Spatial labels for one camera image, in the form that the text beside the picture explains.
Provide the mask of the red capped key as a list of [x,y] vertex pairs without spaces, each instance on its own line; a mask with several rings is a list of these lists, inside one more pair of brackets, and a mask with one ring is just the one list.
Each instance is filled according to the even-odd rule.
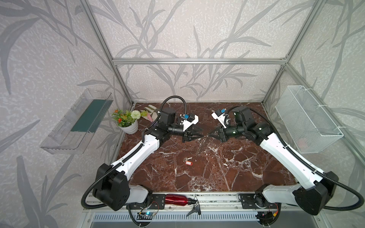
[[192,159],[192,157],[190,158],[187,158],[186,161],[185,161],[185,164],[189,165],[189,166],[192,166],[193,165],[193,162],[190,161]]

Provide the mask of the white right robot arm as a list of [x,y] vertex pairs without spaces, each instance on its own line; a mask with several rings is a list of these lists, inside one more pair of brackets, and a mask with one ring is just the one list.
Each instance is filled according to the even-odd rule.
[[229,111],[226,109],[212,113],[213,119],[218,120],[221,126],[211,131],[209,136],[222,143],[230,138],[244,137],[270,153],[297,180],[295,185],[262,185],[255,192],[257,206],[284,203],[298,206],[310,215],[318,215],[333,197],[336,185],[318,175],[317,167],[311,170],[312,164],[280,139],[269,123],[255,122],[249,107],[237,106],[231,110],[234,112],[235,124],[231,124]]

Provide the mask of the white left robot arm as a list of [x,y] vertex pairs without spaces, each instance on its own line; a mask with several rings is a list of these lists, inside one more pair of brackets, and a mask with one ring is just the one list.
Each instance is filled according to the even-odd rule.
[[184,114],[178,118],[172,108],[160,111],[151,128],[143,131],[141,141],[127,154],[112,164],[98,168],[95,182],[88,188],[81,200],[85,209],[109,207],[118,211],[125,205],[152,204],[152,191],[141,185],[130,185],[130,179],[137,168],[171,136],[180,136],[183,142],[202,137],[201,129],[196,127],[199,117]]

